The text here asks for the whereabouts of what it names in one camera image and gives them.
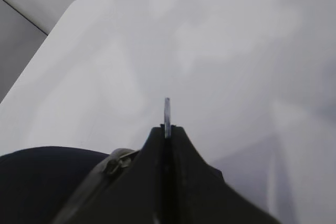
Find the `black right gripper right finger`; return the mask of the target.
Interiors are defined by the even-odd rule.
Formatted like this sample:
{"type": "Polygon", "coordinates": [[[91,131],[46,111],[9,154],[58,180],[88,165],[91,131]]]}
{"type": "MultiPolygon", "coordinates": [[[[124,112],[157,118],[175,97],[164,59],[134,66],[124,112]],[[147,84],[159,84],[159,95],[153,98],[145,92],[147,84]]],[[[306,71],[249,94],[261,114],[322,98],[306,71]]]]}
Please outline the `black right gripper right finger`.
{"type": "Polygon", "coordinates": [[[172,223],[278,223],[232,189],[218,169],[200,156],[185,130],[173,126],[170,145],[172,223]]]}

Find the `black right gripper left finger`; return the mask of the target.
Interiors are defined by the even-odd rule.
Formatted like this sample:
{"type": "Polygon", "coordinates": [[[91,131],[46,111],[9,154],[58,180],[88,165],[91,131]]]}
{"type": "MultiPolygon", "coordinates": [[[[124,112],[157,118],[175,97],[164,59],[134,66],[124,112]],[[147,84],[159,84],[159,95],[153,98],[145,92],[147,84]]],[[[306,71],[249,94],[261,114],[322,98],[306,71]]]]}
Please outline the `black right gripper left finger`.
{"type": "Polygon", "coordinates": [[[163,127],[138,151],[117,149],[96,165],[53,223],[164,223],[163,127]]]}

